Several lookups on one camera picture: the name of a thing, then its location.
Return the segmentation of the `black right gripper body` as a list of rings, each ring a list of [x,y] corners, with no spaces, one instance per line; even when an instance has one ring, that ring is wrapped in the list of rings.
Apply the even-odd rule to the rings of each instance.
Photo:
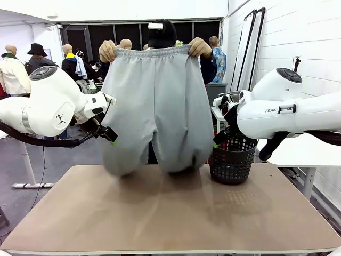
[[[232,133],[238,131],[237,125],[237,107],[238,102],[234,102],[230,95],[224,95],[221,101],[221,112],[228,123],[228,130]]]

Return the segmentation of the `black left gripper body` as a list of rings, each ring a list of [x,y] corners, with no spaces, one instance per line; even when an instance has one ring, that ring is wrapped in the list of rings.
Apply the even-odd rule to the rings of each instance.
[[[87,122],[84,123],[84,131],[92,134],[94,137],[99,137],[100,135],[103,135],[107,131],[107,128],[101,124],[104,118],[104,113],[99,113],[98,115],[90,118]]]

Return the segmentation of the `person's right hand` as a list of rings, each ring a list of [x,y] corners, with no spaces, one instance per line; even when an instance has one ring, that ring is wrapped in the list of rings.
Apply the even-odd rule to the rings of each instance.
[[[104,40],[99,48],[99,58],[103,63],[113,62],[115,59],[115,44],[112,40]]]

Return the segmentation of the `person's left hand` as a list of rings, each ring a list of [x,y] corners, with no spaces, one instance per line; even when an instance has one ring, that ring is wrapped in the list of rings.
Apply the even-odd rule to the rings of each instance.
[[[212,57],[212,48],[201,38],[196,37],[190,43],[189,56],[203,57],[210,59]]]

